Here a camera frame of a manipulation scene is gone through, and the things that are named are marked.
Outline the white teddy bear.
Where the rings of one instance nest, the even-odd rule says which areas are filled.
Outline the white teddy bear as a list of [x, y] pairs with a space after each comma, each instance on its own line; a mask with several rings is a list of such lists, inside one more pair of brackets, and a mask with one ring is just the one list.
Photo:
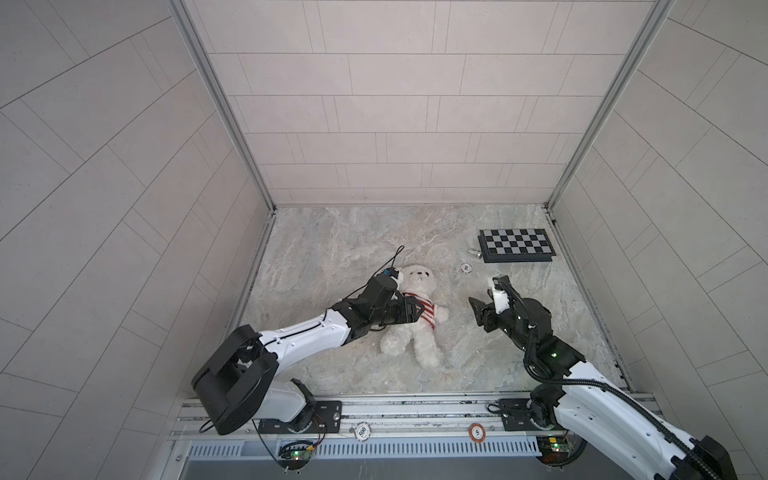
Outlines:
[[437, 291], [435, 273], [419, 264], [405, 266], [398, 277], [399, 292], [416, 302], [416, 321], [386, 329], [380, 348], [384, 354], [398, 356], [412, 343], [417, 363], [424, 369], [441, 365], [443, 353], [436, 341], [437, 327], [448, 319], [449, 310], [434, 302]]

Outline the red white striped sweater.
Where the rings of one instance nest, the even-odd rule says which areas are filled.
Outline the red white striped sweater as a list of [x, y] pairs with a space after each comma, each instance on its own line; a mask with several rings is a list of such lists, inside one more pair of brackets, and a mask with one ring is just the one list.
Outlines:
[[431, 330], [436, 329], [436, 306], [427, 297], [424, 297], [417, 293], [405, 292], [404, 296], [412, 298], [418, 305], [421, 306], [419, 321], [425, 322]]

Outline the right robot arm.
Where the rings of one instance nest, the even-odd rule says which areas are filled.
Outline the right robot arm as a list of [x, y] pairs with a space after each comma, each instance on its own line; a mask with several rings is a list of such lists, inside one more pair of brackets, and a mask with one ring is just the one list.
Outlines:
[[555, 336], [551, 313], [538, 301], [498, 292], [469, 301], [486, 332], [499, 330], [523, 352], [537, 382], [527, 408], [545, 430], [567, 430], [634, 479], [734, 479], [729, 452], [710, 436], [675, 427], [611, 383], [585, 356]]

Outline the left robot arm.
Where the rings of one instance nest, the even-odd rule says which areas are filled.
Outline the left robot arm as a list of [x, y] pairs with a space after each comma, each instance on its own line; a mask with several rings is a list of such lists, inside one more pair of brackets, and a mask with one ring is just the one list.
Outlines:
[[278, 330], [257, 332], [249, 324], [233, 330], [191, 381], [212, 427], [228, 435], [258, 419], [305, 429], [315, 413], [314, 396], [301, 381], [280, 382], [275, 376], [362, 338], [374, 326], [417, 322], [424, 304], [398, 287], [398, 279], [383, 272], [359, 296], [344, 298], [310, 320]]

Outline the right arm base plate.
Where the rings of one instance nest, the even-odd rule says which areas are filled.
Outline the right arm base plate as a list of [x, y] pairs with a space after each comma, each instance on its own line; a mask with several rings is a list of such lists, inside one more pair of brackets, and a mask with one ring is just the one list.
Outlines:
[[503, 398], [486, 406], [488, 413], [501, 418], [505, 431], [568, 432], [553, 411], [541, 402], [523, 398]]

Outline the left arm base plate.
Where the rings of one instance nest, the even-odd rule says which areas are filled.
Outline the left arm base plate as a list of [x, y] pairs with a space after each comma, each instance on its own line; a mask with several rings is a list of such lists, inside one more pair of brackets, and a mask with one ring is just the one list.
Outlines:
[[257, 423], [261, 434], [301, 435], [340, 431], [343, 403], [341, 401], [317, 401], [312, 409], [305, 407], [291, 422], [262, 419]]

